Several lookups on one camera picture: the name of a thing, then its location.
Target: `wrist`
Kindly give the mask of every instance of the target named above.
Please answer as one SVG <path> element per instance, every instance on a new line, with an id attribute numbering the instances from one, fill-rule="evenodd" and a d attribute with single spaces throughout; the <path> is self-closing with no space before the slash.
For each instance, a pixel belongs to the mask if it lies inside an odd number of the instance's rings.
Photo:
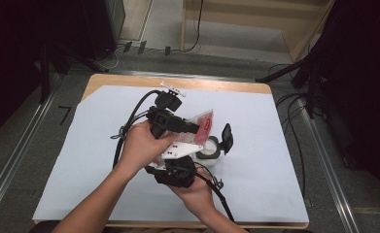
<path id="1" fill-rule="evenodd" d="M 119 162 L 113 169 L 113 173 L 117 174 L 117 177 L 123 178 L 126 182 L 132 180 L 139 170 L 134 169 L 126 164 Z"/>
<path id="2" fill-rule="evenodd" d="M 215 221 L 217 218 L 220 217 L 220 215 L 221 213 L 217 209 L 213 208 L 208 211 L 198 213 L 196 217 L 198 217 L 198 219 L 202 221 L 204 224 L 209 225 L 210 222 Z"/>

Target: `metal frame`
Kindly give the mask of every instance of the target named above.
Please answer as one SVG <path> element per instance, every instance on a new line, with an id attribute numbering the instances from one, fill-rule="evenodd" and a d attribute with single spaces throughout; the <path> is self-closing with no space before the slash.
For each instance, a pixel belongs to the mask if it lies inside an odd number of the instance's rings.
<path id="1" fill-rule="evenodd" d="M 300 107 L 304 106 L 302 100 L 298 100 L 298 104 Z M 360 230 L 356 219 L 354 218 L 350 204 L 344 194 L 337 176 L 335 175 L 331 162 L 329 161 L 328 152 L 324 147 L 323 140 L 321 139 L 317 129 L 317 125 L 314 123 L 314 119 L 311 119 L 306 112 L 302 111 L 301 116 L 307 126 L 311 138 L 313 139 L 315 151 L 319 155 L 321 167 L 326 176 L 329 190 L 331 191 L 337 211 L 340 214 L 344 229 L 348 233 L 358 233 Z"/>
<path id="2" fill-rule="evenodd" d="M 61 77 L 58 74 L 52 78 L 53 88 L 50 95 L 44 101 L 42 105 L 39 105 L 37 110 L 35 111 L 34 116 L 29 121 L 28 126 L 26 126 L 25 131 L 20 137 L 14 151 L 12 152 L 10 158 L 8 159 L 4 169 L 0 174 L 0 203 L 2 198 L 4 197 L 8 186 L 10 185 L 12 179 L 14 178 L 15 173 L 19 167 L 19 164 L 23 160 L 26 151 L 28 150 L 32 139 L 34 138 L 39 126 L 41 125 L 42 120 L 50 108 L 53 97 L 56 93 L 56 90 L 59 88 L 61 84 Z"/>
<path id="3" fill-rule="evenodd" d="M 188 74 L 167 74 L 158 72 L 141 72 L 141 71 L 119 71 L 111 75 L 128 75 L 128 76 L 149 76 L 149 77 L 163 77 L 163 78 L 181 78 L 181 79 L 200 79 L 211 81 L 227 81 L 227 82 L 240 82 L 240 83 L 256 83 L 254 79 L 247 78 L 230 78 L 219 76 L 201 76 L 201 75 L 188 75 Z"/>

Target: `black cable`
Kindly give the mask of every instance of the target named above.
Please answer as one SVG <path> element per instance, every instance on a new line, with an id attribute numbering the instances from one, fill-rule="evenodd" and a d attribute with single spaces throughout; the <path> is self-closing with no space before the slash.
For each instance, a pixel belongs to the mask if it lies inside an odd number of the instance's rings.
<path id="1" fill-rule="evenodd" d="M 293 103 L 295 101 L 297 101 L 299 98 L 301 98 L 301 96 L 295 97 L 295 99 L 290 103 L 290 105 L 289 105 L 289 107 L 287 109 L 287 115 L 288 115 L 288 118 L 289 118 L 290 121 L 291 121 L 290 108 L 293 105 Z M 302 190 L 301 190 L 301 195 L 302 195 L 302 198 L 304 198 L 305 197 L 305 168 L 304 168 L 304 158 L 302 156 L 301 144 L 299 143 L 298 137 L 296 136 L 294 127 L 293 127 L 293 125 L 291 123 L 290 123 L 290 126 L 291 126 L 291 129 L 292 129 L 295 141 L 296 141 L 296 145 L 298 147 L 299 157 L 300 157 L 300 160 L 301 160 L 300 161 L 301 162 L 301 174 L 302 174 Z"/>
<path id="2" fill-rule="evenodd" d="M 154 112 L 154 111 L 145 111 L 145 112 L 141 113 L 140 115 L 136 116 L 136 117 L 132 120 L 132 122 L 131 122 L 130 124 L 131 124 L 131 125 L 134 124 L 135 121 L 137 121 L 138 119 L 140 119 L 140 118 L 146 116 L 147 114 L 153 113 L 153 112 Z"/>
<path id="3" fill-rule="evenodd" d="M 193 46 L 189 49 L 186 49 L 186 50 L 182 50 L 182 52 L 189 52 L 189 51 L 192 51 L 193 48 L 195 48 L 195 46 L 198 44 L 198 40 L 199 40 L 199 24 L 201 23 L 201 15 L 202 15 L 202 6 L 204 5 L 204 0 L 201 0 L 201 7 L 199 8 L 199 16 L 198 16 L 198 25 L 197 25 L 197 33 L 196 33 L 196 41 L 195 43 L 193 44 Z"/>
<path id="4" fill-rule="evenodd" d="M 140 115 L 140 116 L 138 116 L 138 117 L 135 117 L 133 120 L 132 120 L 132 122 L 130 123 L 130 125 L 132 125 L 132 124 L 134 124 L 135 123 L 135 121 L 137 121 L 138 119 L 140 119 L 140 118 L 142 118 L 142 117 L 144 117 L 145 115 Z M 124 138 L 125 137 L 125 133 L 123 133 L 123 129 L 125 128 L 125 126 L 122 126 L 121 127 L 121 131 L 122 132 L 119 132 L 119 134 L 117 134 L 117 135 L 114 135 L 114 136 L 111 136 L 111 139 L 118 139 L 118 138 Z"/>
<path id="5" fill-rule="evenodd" d="M 277 103 L 275 104 L 275 107 L 278 108 L 278 106 L 286 101 L 287 99 L 293 97 L 293 96 L 305 96 L 306 93 L 293 93 L 293 94 L 286 94 L 284 96 L 281 96 L 280 99 L 278 99 Z"/>
<path id="6" fill-rule="evenodd" d="M 271 66 L 271 67 L 268 68 L 268 70 L 267 70 L 267 72 L 268 72 L 268 76 L 271 75 L 270 71 L 271 71 L 273 68 L 275 68 L 275 67 L 277 67 L 277 66 L 289 66 L 289 65 L 292 65 L 292 64 L 276 64 L 276 65 Z"/>
<path id="7" fill-rule="evenodd" d="M 114 52 L 115 52 L 117 49 L 122 48 L 122 47 L 124 47 L 124 46 L 125 46 L 125 44 L 117 44 L 117 47 L 114 49 Z M 105 53 L 104 56 L 102 56 L 101 58 L 96 59 L 95 61 L 101 61 L 101 60 L 107 58 L 107 56 L 108 56 L 109 54 L 111 54 L 111 53 L 113 53 L 113 52 L 112 52 L 112 51 L 108 51 L 107 53 Z"/>
<path id="8" fill-rule="evenodd" d="M 290 66 L 287 66 L 286 68 L 283 68 L 277 72 L 275 72 L 274 74 L 270 75 L 270 76 L 267 76 L 267 77 L 264 77 L 264 78 L 256 78 L 256 82 L 257 83 L 269 83 L 271 81 L 274 81 L 284 75 L 287 75 L 288 73 L 298 69 L 298 68 L 301 68 L 302 66 L 304 66 L 307 62 L 308 62 L 309 58 L 307 57 L 304 57 L 302 58 L 301 60 L 297 61 L 296 63 L 290 65 Z"/>
<path id="9" fill-rule="evenodd" d="M 123 144 L 123 141 L 124 141 L 124 138 L 126 136 L 126 133 L 128 132 L 129 130 L 129 127 L 131 127 L 132 123 L 135 122 L 135 120 L 137 119 L 134 119 L 135 117 L 135 114 L 137 113 L 139 107 L 141 107 L 142 103 L 148 98 L 148 96 L 152 95 L 152 94 L 160 94 L 160 91 L 159 90 L 152 90 L 150 92 L 148 92 L 147 94 L 145 94 L 141 100 L 138 102 L 137 106 L 135 106 L 135 109 L 132 111 L 131 113 L 131 116 L 129 117 L 128 121 L 126 122 L 126 124 L 124 126 L 121 127 L 120 129 L 120 133 L 118 136 L 120 136 L 120 139 L 118 140 L 118 143 L 117 143 L 117 148 L 116 148 L 116 151 L 115 151 L 115 156 L 114 156 L 114 162 L 113 162 L 113 168 L 115 168 L 115 166 L 117 165 L 118 163 L 118 160 L 120 160 L 120 155 L 121 155 L 121 149 L 122 149 L 122 144 Z"/>
<path id="10" fill-rule="evenodd" d="M 182 168 L 182 167 L 175 167 L 175 166 L 170 166 L 169 168 L 171 169 L 175 169 L 175 170 L 181 170 L 181 171 L 185 171 L 185 172 L 188 172 L 188 173 L 191 173 L 191 174 L 194 174 L 196 176 L 198 176 L 200 179 L 202 179 L 203 181 L 205 181 L 208 186 L 211 187 L 211 189 L 213 189 L 213 191 L 217 194 L 217 196 L 220 198 L 220 201 L 221 201 L 221 204 L 223 205 L 224 209 L 225 209 L 225 212 L 226 212 L 226 215 L 228 216 L 228 218 L 235 222 L 234 220 L 234 217 L 232 216 L 232 213 L 231 213 L 231 210 L 229 209 L 229 206 L 228 204 L 226 203 L 225 201 L 225 197 L 223 196 L 223 194 L 220 192 L 219 189 L 216 188 L 216 186 L 211 183 L 211 181 L 209 181 L 208 179 L 204 178 L 201 174 L 195 172 L 195 171 L 192 171 L 192 170 L 189 170 L 189 169 L 186 169 L 186 168 Z"/>
<path id="11" fill-rule="evenodd" d="M 315 111 L 316 108 L 320 109 L 321 112 L 320 112 L 320 113 L 317 113 L 317 112 Z M 315 116 L 323 117 L 323 108 L 320 107 L 320 106 L 313 106 L 312 113 L 313 113 L 313 115 L 315 115 Z"/>
<path id="12" fill-rule="evenodd" d="M 202 165 L 199 162 L 193 162 L 193 163 L 201 166 L 201 168 L 203 168 L 210 175 L 210 177 L 213 179 L 213 184 L 216 186 L 217 189 L 222 189 L 224 187 L 224 183 L 222 181 L 218 181 L 218 179 L 213 175 L 213 173 L 206 166 Z"/>
<path id="13" fill-rule="evenodd" d="M 300 112 L 301 112 L 302 110 L 304 110 L 304 109 L 305 109 L 305 106 L 302 106 L 302 107 L 298 107 L 298 108 L 296 108 L 295 110 L 293 110 L 293 111 L 291 112 L 291 114 L 294 114 L 296 111 L 298 111 L 297 113 L 295 113 L 295 115 L 294 115 L 293 117 L 291 117 L 291 118 L 286 117 L 286 119 L 284 119 L 284 121 L 281 122 L 281 125 L 283 125 L 285 122 L 287 123 L 287 126 L 286 126 L 286 128 L 284 129 L 284 135 L 286 135 L 287 129 L 289 128 L 289 125 L 292 123 L 292 120 L 293 120 L 294 118 L 296 118 L 296 117 L 300 114 Z"/>

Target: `person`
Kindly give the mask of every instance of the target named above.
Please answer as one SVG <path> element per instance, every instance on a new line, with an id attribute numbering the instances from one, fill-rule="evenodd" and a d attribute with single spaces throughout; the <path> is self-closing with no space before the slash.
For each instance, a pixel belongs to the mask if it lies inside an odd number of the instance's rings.
<path id="1" fill-rule="evenodd" d="M 130 127 L 117 166 L 53 232 L 102 232 L 128 182 L 175 140 L 174 134 L 155 139 L 150 128 L 148 121 Z M 199 177 L 195 177 L 189 188 L 169 187 L 187 209 L 214 232 L 245 232 L 215 208 L 211 188 Z"/>

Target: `white paper sheet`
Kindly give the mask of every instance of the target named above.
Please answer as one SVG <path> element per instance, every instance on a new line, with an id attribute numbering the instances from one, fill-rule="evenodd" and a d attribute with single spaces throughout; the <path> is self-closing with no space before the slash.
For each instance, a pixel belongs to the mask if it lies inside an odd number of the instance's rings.
<path id="1" fill-rule="evenodd" d="M 118 134 L 141 97 L 152 88 L 102 86 L 79 104 L 56 160 L 35 220 L 63 219 L 112 169 Z M 226 123 L 231 151 L 211 171 L 225 183 L 222 193 L 236 221 L 308 222 L 271 94 L 184 90 L 175 113 L 193 117 L 214 110 L 211 135 L 221 139 Z M 154 104 L 150 96 L 140 111 Z M 225 214 L 219 199 L 216 207 Z M 181 200 L 144 170 L 128 184 L 110 220 L 197 221 Z"/>

